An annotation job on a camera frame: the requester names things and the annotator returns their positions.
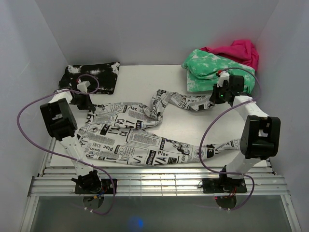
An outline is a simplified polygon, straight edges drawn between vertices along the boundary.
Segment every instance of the folded fabric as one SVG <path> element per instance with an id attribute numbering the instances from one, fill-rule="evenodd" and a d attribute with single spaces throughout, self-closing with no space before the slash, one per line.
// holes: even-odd
<path id="1" fill-rule="evenodd" d="M 215 49 L 203 47 L 200 50 L 231 59 L 240 64 L 248 65 L 257 71 L 259 54 L 250 40 L 235 40 L 231 46 L 223 46 Z"/>
<path id="2" fill-rule="evenodd" d="M 139 102 L 96 105 L 77 134 L 88 158 L 137 166 L 199 162 L 199 147 L 159 137 L 144 129 L 163 120 L 170 103 L 181 109 L 201 111 L 214 104 L 209 95 L 189 96 L 158 90 L 151 107 Z M 240 139 L 202 146 L 201 157 L 210 159 L 223 150 L 239 150 Z"/>
<path id="3" fill-rule="evenodd" d="M 93 65 L 69 65 L 66 67 L 64 75 L 59 81 L 59 87 L 71 87 L 77 90 L 77 78 L 82 74 L 90 74 L 95 76 L 99 81 L 100 87 L 96 93 L 113 94 L 119 74 L 119 66 L 119 62 Z M 94 91 L 97 88 L 97 82 L 89 76 L 83 76 L 81 81 L 90 82 L 88 92 Z"/>
<path id="4" fill-rule="evenodd" d="M 229 67 L 240 67 L 254 74 L 252 67 L 195 49 L 182 64 L 182 68 L 187 69 L 187 90 L 189 92 L 212 90 L 213 84 L 218 82 L 216 73 Z M 251 93 L 255 83 L 252 75 L 238 69 L 228 70 L 228 73 L 243 76 L 245 79 L 244 91 Z"/>

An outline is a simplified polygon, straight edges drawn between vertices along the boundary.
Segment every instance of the black fabric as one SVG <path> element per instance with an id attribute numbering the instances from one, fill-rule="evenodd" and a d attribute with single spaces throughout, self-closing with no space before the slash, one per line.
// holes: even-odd
<path id="1" fill-rule="evenodd" d="M 69 65 L 66 67 L 61 81 L 59 81 L 59 87 L 71 87 L 77 90 L 77 78 L 82 74 L 90 74 L 98 78 L 100 83 L 100 88 L 96 93 L 101 94 L 113 94 L 117 82 L 117 77 L 119 74 L 119 62 L 112 62 L 106 64 L 93 64 L 93 65 Z M 88 87 L 88 92 L 96 89 L 96 81 L 85 76 L 81 78 L 81 81 L 89 81 L 90 86 Z"/>

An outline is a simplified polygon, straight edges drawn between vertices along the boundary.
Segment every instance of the metal frame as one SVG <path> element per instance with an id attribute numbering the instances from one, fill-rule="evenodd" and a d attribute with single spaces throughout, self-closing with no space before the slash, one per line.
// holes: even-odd
<path id="1" fill-rule="evenodd" d="M 55 147 L 52 139 L 50 148 Z M 39 177 L 34 177 L 29 189 L 28 203 L 21 232 L 30 231 L 40 196 L 78 196 L 74 193 L 76 177 L 72 168 L 53 168 L 50 166 L 51 154 L 45 154 Z M 198 184 L 202 178 L 215 178 L 217 174 L 205 168 L 106 168 L 112 178 L 118 179 L 117 197 L 126 196 L 218 196 L 224 194 L 204 194 Z M 101 177 L 106 175 L 99 171 Z M 254 195 L 280 195 L 292 231 L 301 231 L 285 179 L 275 175 L 270 166 L 252 168 L 249 174 L 255 180 Z M 245 178 L 248 195 L 252 189 L 250 179 Z"/>

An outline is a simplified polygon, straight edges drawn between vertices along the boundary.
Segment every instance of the black and white fabric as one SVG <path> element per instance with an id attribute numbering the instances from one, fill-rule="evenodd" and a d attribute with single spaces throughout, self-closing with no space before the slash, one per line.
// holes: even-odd
<path id="1" fill-rule="evenodd" d="M 113 94 L 119 74 L 119 62 L 112 62 L 107 64 L 93 64 L 93 65 L 69 65 L 66 67 L 64 75 L 62 76 L 59 87 L 71 87 L 77 90 L 77 78 L 82 74 L 90 74 L 95 76 L 100 84 L 100 87 L 96 93 L 98 94 Z M 96 89 L 96 81 L 88 76 L 84 76 L 80 81 L 89 81 L 90 86 L 88 92 L 92 92 Z"/>
<path id="2" fill-rule="evenodd" d="M 199 162 L 198 146 L 159 137 L 147 128 L 159 125 L 171 103 L 190 111 L 209 109 L 210 96 L 189 96 L 158 90 L 152 107 L 139 102 L 96 105 L 87 115 L 78 138 L 86 156 L 92 159 L 138 166 Z M 239 139 L 202 147 L 202 158 L 209 159 L 222 150 L 239 149 Z"/>

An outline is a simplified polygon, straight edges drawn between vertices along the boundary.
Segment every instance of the table surface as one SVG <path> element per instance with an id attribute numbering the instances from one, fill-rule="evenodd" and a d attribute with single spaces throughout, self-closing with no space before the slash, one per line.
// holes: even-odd
<path id="1" fill-rule="evenodd" d="M 158 89 L 176 91 L 181 94 L 193 94 L 186 91 L 186 70 L 183 70 L 180 65 L 120 66 L 114 94 L 94 94 L 91 96 L 91 101 L 93 104 L 132 101 L 150 105 L 151 97 Z M 168 139 L 199 145 L 207 126 L 222 111 L 229 107 L 230 106 L 226 103 L 216 105 L 214 108 L 203 112 L 189 112 L 169 104 L 163 113 L 162 124 L 147 130 Z M 80 128 L 85 123 L 87 111 L 80 111 L 73 105 L 71 109 L 78 124 L 78 128 Z M 234 138 L 240 138 L 244 123 L 244 120 L 236 110 L 230 111 L 213 125 L 204 144 L 218 144 Z M 65 154 L 65 149 L 58 142 L 56 142 L 54 151 Z M 224 151 L 205 161 L 205 164 L 209 167 L 223 167 L 232 161 L 238 152 L 239 151 Z M 133 167 L 131 165 L 96 159 L 88 159 L 88 161 L 98 167 Z M 71 160 L 59 156 L 53 156 L 50 165 L 51 167 L 73 167 Z M 162 167 L 199 168 L 201 164 L 171 164 Z M 259 162 L 255 167 L 267 167 L 267 162 Z"/>

